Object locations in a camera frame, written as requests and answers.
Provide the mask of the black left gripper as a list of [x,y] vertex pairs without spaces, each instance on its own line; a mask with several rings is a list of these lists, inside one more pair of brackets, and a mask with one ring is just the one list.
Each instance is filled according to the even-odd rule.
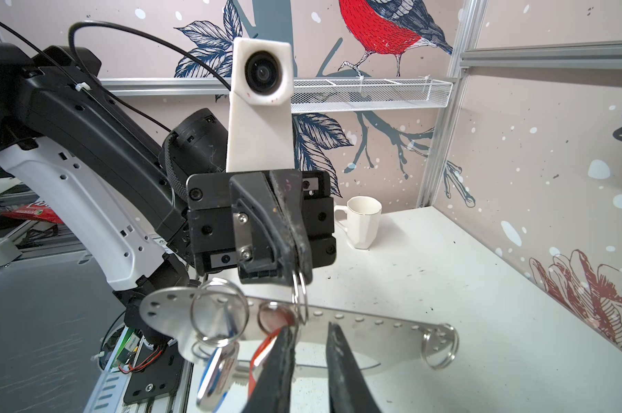
[[188,178],[194,265],[237,268],[243,284],[291,286],[334,264],[333,196],[324,171],[272,170]]

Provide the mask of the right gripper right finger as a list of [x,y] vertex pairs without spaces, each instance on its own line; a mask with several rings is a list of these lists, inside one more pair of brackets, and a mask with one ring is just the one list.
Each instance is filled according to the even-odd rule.
[[328,324],[326,364],[331,412],[381,412],[337,323]]

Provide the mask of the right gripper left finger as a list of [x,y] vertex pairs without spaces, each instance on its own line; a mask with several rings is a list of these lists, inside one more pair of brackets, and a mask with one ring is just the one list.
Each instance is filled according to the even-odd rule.
[[283,327],[269,354],[256,388],[242,413],[289,412],[290,394],[295,371],[295,329]]

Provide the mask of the blue capped key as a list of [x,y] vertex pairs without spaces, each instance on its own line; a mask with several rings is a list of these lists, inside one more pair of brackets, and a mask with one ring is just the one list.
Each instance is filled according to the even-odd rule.
[[209,358],[197,391],[196,405],[203,412],[217,412],[233,384],[240,344],[217,348]]

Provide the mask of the red capped key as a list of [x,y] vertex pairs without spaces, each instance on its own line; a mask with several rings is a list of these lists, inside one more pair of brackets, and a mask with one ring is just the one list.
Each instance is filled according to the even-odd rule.
[[288,306],[269,302],[259,307],[257,322],[259,328],[266,333],[266,338],[259,344],[250,361],[248,397],[252,396],[256,388],[280,330],[285,326],[296,326],[297,318]]

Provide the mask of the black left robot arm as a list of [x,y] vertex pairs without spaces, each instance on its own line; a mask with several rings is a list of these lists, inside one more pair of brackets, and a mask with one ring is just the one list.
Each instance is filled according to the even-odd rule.
[[[207,109],[158,146],[103,91],[97,57],[0,43],[0,168],[41,197],[99,263],[125,322],[152,344],[145,298],[202,273],[291,287],[300,323],[315,268],[334,262],[328,174],[295,165],[289,43],[233,43],[229,122]],[[228,256],[228,264],[222,263]]]

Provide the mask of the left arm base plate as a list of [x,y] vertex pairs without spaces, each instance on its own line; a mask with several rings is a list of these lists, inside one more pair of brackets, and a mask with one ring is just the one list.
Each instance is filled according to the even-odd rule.
[[163,354],[142,372],[130,375],[123,399],[124,404],[137,404],[174,394],[179,388],[184,361],[178,351],[178,344],[168,346]]

